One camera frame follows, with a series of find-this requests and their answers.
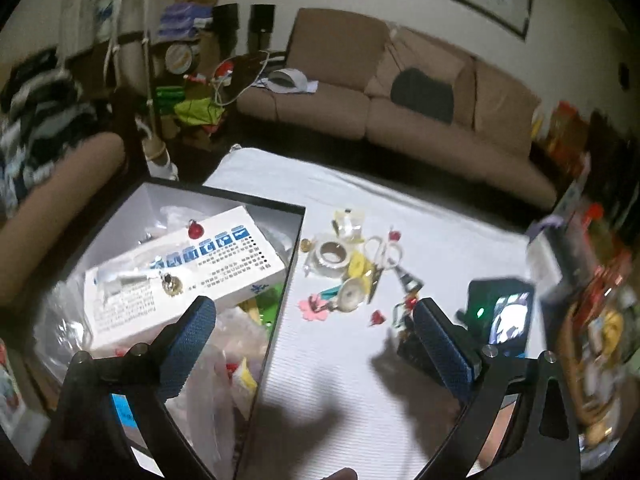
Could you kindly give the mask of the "brown sofa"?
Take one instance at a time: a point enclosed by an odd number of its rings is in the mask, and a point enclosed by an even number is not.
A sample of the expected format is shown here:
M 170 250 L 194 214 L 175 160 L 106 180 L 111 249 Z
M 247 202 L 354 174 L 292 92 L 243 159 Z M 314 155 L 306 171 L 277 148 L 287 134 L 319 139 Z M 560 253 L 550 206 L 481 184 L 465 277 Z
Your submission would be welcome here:
M 245 116 L 306 128 L 408 156 L 543 210 L 558 197 L 529 158 L 540 99 L 500 68 L 439 38 L 354 12 L 301 8 L 286 68 L 318 84 L 312 93 L 250 88 Z M 390 100 L 394 79 L 417 68 L 454 89 L 451 124 Z

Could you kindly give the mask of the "pile of folded clothes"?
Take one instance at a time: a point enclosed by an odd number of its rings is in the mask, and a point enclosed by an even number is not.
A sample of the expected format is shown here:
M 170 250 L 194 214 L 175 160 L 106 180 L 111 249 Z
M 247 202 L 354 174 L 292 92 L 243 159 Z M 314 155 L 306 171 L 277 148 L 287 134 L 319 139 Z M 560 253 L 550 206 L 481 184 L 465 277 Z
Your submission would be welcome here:
M 99 132 L 81 84 L 55 48 L 15 65 L 1 90 L 1 218 L 12 218 L 58 162 Z

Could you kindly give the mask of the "red cherry charm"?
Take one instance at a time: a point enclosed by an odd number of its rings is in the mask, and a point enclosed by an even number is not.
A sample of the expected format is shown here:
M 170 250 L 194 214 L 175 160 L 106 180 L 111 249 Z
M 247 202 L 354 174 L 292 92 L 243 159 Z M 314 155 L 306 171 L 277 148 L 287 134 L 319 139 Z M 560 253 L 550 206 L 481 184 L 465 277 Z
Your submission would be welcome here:
M 188 225 L 188 235 L 191 240 L 199 240 L 204 235 L 204 228 L 196 220 L 190 220 Z

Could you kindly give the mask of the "neon yellow green bag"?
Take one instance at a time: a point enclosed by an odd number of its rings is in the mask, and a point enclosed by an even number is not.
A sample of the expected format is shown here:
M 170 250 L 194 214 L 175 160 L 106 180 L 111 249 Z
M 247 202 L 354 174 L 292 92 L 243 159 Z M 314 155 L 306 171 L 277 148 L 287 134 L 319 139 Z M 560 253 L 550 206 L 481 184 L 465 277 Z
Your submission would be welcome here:
M 216 126 L 224 116 L 224 108 L 211 98 L 182 101 L 175 105 L 174 112 L 186 126 Z

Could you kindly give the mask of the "gold chocolate on carton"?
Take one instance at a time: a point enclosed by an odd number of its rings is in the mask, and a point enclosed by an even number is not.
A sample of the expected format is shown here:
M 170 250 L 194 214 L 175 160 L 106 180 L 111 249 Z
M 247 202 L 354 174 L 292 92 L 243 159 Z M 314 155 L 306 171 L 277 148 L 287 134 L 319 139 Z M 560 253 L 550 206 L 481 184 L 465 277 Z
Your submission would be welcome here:
M 182 292 L 182 281 L 175 275 L 169 273 L 162 276 L 162 286 L 164 292 L 166 292 L 169 297 L 175 297 Z

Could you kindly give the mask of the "white tape roll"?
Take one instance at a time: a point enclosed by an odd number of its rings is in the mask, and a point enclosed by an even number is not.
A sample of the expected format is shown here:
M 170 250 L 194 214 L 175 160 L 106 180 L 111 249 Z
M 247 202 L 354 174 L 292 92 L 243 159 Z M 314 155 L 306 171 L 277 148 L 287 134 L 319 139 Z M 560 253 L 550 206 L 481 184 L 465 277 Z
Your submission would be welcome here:
M 317 240 L 311 249 L 306 264 L 306 273 L 324 278 L 341 278 L 350 263 L 352 251 L 337 238 Z

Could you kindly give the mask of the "pink flower ornament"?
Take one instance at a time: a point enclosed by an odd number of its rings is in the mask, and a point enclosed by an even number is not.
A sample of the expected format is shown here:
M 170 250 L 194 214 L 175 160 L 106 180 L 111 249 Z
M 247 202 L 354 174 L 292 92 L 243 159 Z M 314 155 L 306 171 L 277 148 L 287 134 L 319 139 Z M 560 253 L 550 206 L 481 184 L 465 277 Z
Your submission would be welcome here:
M 329 300 L 322 299 L 320 295 L 310 295 L 297 304 L 303 319 L 308 322 L 324 322 L 331 312 Z

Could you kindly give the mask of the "yellow snack packet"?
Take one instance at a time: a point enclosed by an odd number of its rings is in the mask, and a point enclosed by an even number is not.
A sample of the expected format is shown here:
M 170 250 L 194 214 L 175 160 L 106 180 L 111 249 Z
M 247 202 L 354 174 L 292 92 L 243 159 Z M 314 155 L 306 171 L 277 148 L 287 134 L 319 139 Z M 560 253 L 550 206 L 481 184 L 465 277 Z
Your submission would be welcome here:
M 347 268 L 348 278 L 359 278 L 362 281 L 364 291 L 370 294 L 373 278 L 375 274 L 375 265 L 362 252 L 355 250 L 350 258 Z

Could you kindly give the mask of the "white handled scissors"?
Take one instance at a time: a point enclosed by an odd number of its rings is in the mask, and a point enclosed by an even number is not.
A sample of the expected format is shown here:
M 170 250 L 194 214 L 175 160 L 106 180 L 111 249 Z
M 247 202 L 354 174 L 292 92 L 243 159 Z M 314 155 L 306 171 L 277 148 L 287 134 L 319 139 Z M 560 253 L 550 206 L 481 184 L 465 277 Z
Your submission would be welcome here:
M 363 244 L 363 255 L 375 265 L 375 274 L 368 297 L 370 304 L 378 290 L 382 274 L 398 266 L 404 256 L 404 250 L 399 242 L 392 242 L 388 235 L 386 237 L 371 236 Z

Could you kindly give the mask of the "metal eiffel tower opener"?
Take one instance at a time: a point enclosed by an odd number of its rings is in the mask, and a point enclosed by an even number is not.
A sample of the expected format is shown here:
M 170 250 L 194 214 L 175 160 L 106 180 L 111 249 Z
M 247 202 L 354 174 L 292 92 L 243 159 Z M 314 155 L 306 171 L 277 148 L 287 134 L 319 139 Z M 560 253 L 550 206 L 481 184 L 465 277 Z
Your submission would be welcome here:
M 417 295 L 423 288 L 424 283 L 420 280 L 420 278 L 417 278 L 414 274 L 410 273 L 402 266 L 395 266 L 394 271 L 396 276 L 398 277 L 398 280 L 400 281 L 402 289 L 407 296 Z

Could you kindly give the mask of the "wicker basket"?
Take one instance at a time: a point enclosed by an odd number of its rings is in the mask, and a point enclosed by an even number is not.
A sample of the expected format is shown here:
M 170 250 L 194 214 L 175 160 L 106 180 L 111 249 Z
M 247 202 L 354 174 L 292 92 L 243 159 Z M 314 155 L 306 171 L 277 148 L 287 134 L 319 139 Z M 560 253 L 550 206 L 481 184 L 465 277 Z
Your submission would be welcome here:
M 623 479 L 639 460 L 639 312 L 634 294 L 606 292 L 585 324 L 567 311 L 555 351 L 572 399 L 584 479 Z

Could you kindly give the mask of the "black cushion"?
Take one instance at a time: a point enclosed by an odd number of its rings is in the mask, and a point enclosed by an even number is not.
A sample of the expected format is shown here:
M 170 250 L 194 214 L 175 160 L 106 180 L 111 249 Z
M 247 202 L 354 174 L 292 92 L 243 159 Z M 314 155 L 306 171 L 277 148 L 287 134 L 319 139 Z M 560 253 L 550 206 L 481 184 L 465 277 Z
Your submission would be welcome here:
M 417 68 L 403 70 L 394 79 L 390 100 L 444 124 L 451 124 L 454 119 L 454 89 Z

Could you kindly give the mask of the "white coat rack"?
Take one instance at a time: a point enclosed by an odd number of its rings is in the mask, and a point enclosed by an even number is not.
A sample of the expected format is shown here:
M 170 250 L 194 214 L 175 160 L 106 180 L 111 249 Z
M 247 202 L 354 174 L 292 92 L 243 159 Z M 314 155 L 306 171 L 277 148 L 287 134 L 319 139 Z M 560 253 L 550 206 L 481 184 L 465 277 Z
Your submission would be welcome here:
M 124 90 L 129 98 L 134 131 L 149 174 L 154 178 L 177 181 L 178 169 L 157 132 L 152 57 L 155 24 L 154 0 L 112 0 L 103 77 L 110 80 L 114 88 Z

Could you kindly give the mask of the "small red candy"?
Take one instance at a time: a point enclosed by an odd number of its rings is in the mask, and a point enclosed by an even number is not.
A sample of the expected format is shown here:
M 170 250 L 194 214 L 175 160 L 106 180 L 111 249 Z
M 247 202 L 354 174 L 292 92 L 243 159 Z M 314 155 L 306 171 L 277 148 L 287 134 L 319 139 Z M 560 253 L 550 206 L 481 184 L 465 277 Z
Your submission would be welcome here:
M 388 238 L 392 242 L 399 242 L 401 240 L 401 232 L 395 229 L 391 229 L 388 233 Z

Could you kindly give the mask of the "white blue printed carton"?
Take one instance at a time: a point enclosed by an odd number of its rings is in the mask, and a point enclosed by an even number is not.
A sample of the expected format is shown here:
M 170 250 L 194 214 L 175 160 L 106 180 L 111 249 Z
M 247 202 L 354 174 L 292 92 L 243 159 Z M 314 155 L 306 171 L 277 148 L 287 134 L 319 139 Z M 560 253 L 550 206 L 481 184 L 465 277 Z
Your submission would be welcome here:
M 174 231 L 86 272 L 84 311 L 91 353 L 111 356 L 151 341 L 197 296 L 208 297 L 222 311 L 284 282 L 285 262 L 245 207 L 198 223 L 204 228 L 199 240 L 191 240 L 188 229 Z M 163 290 L 166 273 L 182 281 L 182 292 L 175 297 Z

